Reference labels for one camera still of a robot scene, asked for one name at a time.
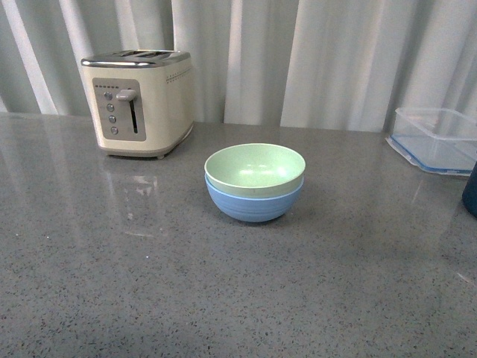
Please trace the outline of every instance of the toaster control panel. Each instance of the toaster control panel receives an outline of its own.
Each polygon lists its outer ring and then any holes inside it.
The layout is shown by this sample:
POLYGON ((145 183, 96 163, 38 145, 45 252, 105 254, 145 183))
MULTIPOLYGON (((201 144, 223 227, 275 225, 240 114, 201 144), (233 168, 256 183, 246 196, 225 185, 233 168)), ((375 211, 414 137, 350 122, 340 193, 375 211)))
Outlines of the toaster control panel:
POLYGON ((139 82, 123 78, 93 78, 104 138, 146 140, 139 82))

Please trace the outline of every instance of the cream toaster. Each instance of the cream toaster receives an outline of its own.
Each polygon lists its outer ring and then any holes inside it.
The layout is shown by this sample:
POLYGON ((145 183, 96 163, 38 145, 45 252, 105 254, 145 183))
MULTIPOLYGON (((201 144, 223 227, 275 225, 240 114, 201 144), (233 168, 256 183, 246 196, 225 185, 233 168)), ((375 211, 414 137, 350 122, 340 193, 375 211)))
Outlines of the cream toaster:
POLYGON ((192 130, 191 56, 129 50, 81 60, 98 145, 109 155, 164 157, 192 130))

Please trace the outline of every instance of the stacked bowls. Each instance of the stacked bowls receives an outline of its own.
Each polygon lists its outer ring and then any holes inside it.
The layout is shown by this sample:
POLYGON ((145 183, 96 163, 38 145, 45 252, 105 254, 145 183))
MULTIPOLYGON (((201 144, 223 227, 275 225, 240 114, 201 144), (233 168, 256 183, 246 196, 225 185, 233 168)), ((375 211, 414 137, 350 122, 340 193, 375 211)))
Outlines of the stacked bowls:
POLYGON ((305 166, 290 148, 249 143, 214 153, 204 168, 207 189, 220 210, 244 222, 266 222, 297 200, 305 166))

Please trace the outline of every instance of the green bowl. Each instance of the green bowl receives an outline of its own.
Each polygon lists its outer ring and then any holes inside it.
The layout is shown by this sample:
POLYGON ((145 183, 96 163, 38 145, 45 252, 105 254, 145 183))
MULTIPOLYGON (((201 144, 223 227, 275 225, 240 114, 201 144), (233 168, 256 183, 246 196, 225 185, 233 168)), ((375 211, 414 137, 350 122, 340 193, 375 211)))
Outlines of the green bowl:
POLYGON ((272 198, 293 192, 303 179, 305 160, 281 145, 234 145, 211 155, 204 165, 217 189, 244 198, 272 198))

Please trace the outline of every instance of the curtain fold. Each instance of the curtain fold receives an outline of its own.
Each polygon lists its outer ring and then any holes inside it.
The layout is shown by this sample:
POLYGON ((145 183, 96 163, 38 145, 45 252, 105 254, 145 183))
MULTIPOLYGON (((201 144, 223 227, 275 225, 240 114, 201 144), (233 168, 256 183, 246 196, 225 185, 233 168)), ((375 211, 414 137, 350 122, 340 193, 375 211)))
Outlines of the curtain fold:
POLYGON ((80 60, 189 51, 197 118, 383 131, 477 117, 477 0, 1 0, 0 111, 89 115, 80 60))

